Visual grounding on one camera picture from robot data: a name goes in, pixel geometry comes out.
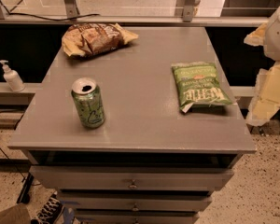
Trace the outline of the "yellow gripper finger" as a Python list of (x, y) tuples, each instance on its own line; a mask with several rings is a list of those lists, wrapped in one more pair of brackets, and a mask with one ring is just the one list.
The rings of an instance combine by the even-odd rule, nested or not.
[(269, 70), (260, 69), (256, 79), (255, 92), (248, 107), (246, 123), (262, 126), (280, 109), (280, 62)]
[(247, 35), (244, 39), (244, 43), (253, 47), (263, 46), (265, 40), (265, 32), (267, 28), (267, 22), (264, 22), (255, 31)]

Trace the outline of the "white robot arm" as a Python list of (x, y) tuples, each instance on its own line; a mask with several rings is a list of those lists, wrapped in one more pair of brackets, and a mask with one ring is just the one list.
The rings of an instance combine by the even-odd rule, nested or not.
[(259, 70), (246, 117), (247, 124), (262, 126), (280, 109), (280, 7), (267, 22), (247, 35), (244, 42), (254, 47), (263, 46), (264, 55), (274, 60), (269, 70)]

